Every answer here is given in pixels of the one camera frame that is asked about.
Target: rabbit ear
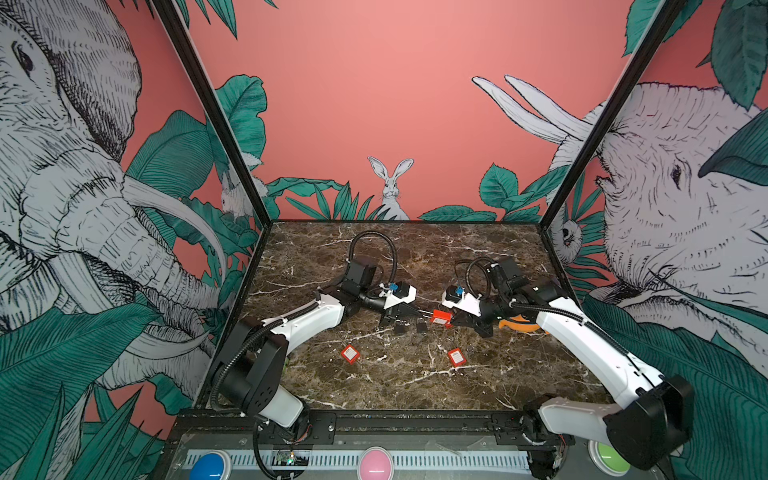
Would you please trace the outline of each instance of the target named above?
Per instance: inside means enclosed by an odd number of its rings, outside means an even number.
[[[395,169],[395,173],[392,174],[392,178],[397,178],[400,175],[404,174],[410,167],[413,167],[413,159],[412,158],[406,158]]]
[[[373,172],[376,173],[376,175],[379,175],[384,180],[389,179],[389,172],[378,158],[368,157],[368,160],[371,162],[371,167],[373,167]]]

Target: green button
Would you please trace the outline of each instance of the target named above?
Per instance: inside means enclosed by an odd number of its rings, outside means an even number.
[[[621,455],[619,455],[610,445],[598,443],[598,453],[605,466],[611,470],[617,473],[624,473],[629,470],[627,461],[621,458]]]

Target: elephant eye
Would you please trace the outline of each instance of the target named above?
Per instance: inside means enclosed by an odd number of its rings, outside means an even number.
[[[683,174],[682,169],[680,168],[680,165],[675,165],[672,169],[672,181],[677,186],[677,189],[680,189],[680,176]]]
[[[22,66],[24,69],[24,73],[29,76],[29,72],[35,69],[35,64],[32,63],[32,59],[29,58],[29,55],[27,55],[24,52],[24,49],[22,48],[21,44],[19,44],[17,41],[14,41],[11,45],[11,49],[13,50],[14,55],[16,55],[16,60],[18,60],[18,64]]]

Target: blue button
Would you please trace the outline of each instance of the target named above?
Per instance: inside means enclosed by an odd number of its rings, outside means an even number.
[[[224,459],[217,453],[207,453],[195,462],[190,480],[223,480]]]

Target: brown marble surface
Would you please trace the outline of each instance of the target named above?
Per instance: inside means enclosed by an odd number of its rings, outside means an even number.
[[[513,255],[532,280],[554,277],[530,225],[277,223],[242,315],[266,318],[310,301],[318,286],[343,273],[350,240],[368,229],[394,240],[397,280],[418,289],[416,302],[424,310],[436,308],[442,291],[454,283],[455,260]],[[389,274],[381,239],[359,241],[356,255],[382,259]],[[480,278],[476,282],[482,287]],[[545,392],[609,400],[598,380],[551,335],[495,329],[492,338],[482,339],[472,329],[435,324],[422,334],[415,320],[409,323],[406,334],[396,336],[392,328],[378,327],[378,313],[361,310],[294,350],[282,385],[313,408],[334,409],[519,409]],[[350,343],[362,355],[353,365],[340,355]],[[447,356],[454,348],[468,359],[458,368]]]

